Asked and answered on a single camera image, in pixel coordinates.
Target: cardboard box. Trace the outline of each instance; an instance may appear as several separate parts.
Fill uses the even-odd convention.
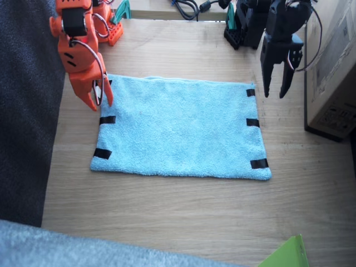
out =
[[[305,73],[305,129],[341,141],[356,128],[356,0],[314,6],[323,24],[320,54]],[[320,25],[312,14],[305,31],[305,60],[317,52]]]

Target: black cable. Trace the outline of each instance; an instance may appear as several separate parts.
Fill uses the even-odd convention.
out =
[[[304,6],[309,7],[309,8],[315,13],[315,15],[316,15],[316,17],[317,17],[317,19],[318,19],[318,21],[319,21],[319,24],[320,24],[320,40],[319,40],[319,47],[318,47],[317,53],[315,54],[315,56],[313,57],[313,59],[312,59],[304,68],[301,68],[301,69],[299,69],[299,70],[296,70],[296,72],[307,71],[308,68],[313,65],[314,61],[316,60],[316,58],[317,58],[317,56],[318,56],[318,54],[319,54],[319,52],[320,52],[320,48],[321,48],[321,46],[322,46],[322,39],[323,39],[323,24],[322,24],[322,21],[321,21],[321,19],[320,19],[320,17],[319,17],[319,14],[318,14],[317,11],[315,10],[315,8],[314,8],[311,4],[307,4],[307,3],[305,3],[305,2],[299,2],[299,4],[302,4],[302,5],[304,5]]]
[[[198,21],[198,15],[200,13],[204,13],[205,11],[210,9],[211,4],[218,3],[219,0],[214,0],[214,1],[206,1],[200,7],[198,7],[197,3],[194,0],[173,0],[172,3],[177,7],[179,13],[182,15],[182,17],[187,20],[187,21],[192,21],[193,19],[196,18],[196,21]],[[193,15],[190,15],[186,13],[182,7],[181,4],[185,4],[189,6],[193,10]]]

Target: orange robot base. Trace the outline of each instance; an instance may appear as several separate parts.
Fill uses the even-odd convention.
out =
[[[99,14],[101,17],[103,17],[110,28],[109,37],[101,38],[98,34],[96,35],[99,43],[108,42],[110,46],[114,46],[114,44],[123,34],[121,22],[118,25],[115,25],[110,21],[115,14],[111,11],[110,6],[107,4],[101,4],[98,7],[93,7],[93,13]],[[94,17],[93,19],[95,29],[100,33],[105,33],[105,25],[97,17]]]

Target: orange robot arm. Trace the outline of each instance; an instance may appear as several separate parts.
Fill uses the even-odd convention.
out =
[[[91,98],[92,89],[97,106],[101,104],[103,93],[105,93],[110,106],[113,102],[105,64],[101,54],[98,53],[97,36],[101,41],[108,41],[110,45],[114,45],[122,35],[121,25],[112,25],[110,28],[107,24],[113,16],[111,10],[107,9],[109,6],[104,1],[97,4],[96,8],[106,10],[105,18],[100,14],[93,13],[92,0],[56,0],[58,17],[50,18],[51,32],[53,36],[59,37],[58,52],[65,70],[69,74],[73,90],[94,111],[97,108]],[[96,85],[101,87],[100,97],[96,94]]]

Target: green connector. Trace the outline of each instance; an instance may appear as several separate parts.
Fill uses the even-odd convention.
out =
[[[229,4],[229,8],[228,8],[228,15],[226,16],[226,24],[229,26],[229,29],[237,29],[238,28],[236,26],[236,22],[235,22],[234,6],[231,2]]]
[[[115,16],[113,16],[110,21],[111,23],[118,25],[122,18],[131,18],[130,3],[128,0],[122,0],[115,12]]]

